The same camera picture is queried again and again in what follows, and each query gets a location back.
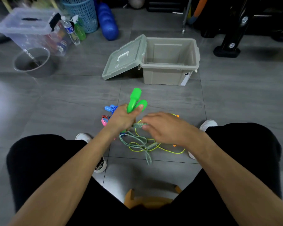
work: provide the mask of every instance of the black pants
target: black pants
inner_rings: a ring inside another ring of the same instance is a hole
[[[234,123],[209,127],[206,133],[223,151],[281,198],[281,146],[269,129],[254,123]],[[57,135],[29,136],[17,141],[7,156],[16,211],[47,178],[85,145],[83,140],[65,140]],[[119,217],[123,213],[133,215],[132,211],[91,178],[68,225],[90,224],[90,216],[108,216],[113,213]],[[168,219],[186,219],[186,216],[180,216],[182,213],[189,213],[188,218],[192,222],[203,225],[217,222],[223,225],[237,224],[203,169],[170,205],[160,211]]]

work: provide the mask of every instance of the open plastic bin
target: open plastic bin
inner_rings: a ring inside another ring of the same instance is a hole
[[[52,55],[63,56],[71,39],[54,19],[57,13],[56,9],[15,8],[0,22],[0,33],[22,49],[46,47]]]
[[[199,61],[194,39],[140,35],[110,55],[102,77],[106,80],[140,65],[145,84],[185,86]]]

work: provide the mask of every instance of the person's right hand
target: person's right hand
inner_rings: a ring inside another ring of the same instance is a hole
[[[203,131],[170,113],[150,113],[141,120],[141,123],[148,124],[142,128],[158,143],[188,147],[191,141],[199,142],[205,135]]]

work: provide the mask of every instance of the blue bottle label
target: blue bottle label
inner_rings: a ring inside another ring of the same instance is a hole
[[[65,28],[68,34],[72,34],[74,32],[74,29],[72,26],[70,26],[69,28]]]

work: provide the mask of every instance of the hand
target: hand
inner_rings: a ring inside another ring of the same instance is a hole
[[[177,144],[186,148],[191,141],[194,144],[202,140],[202,136],[205,134],[170,113],[150,113],[141,120],[141,123],[148,124],[143,125],[142,128],[149,132],[156,142]]]
[[[129,129],[136,122],[136,117],[141,113],[144,106],[138,106],[131,113],[127,113],[127,107],[128,104],[118,106],[106,126],[113,127],[118,132]]]

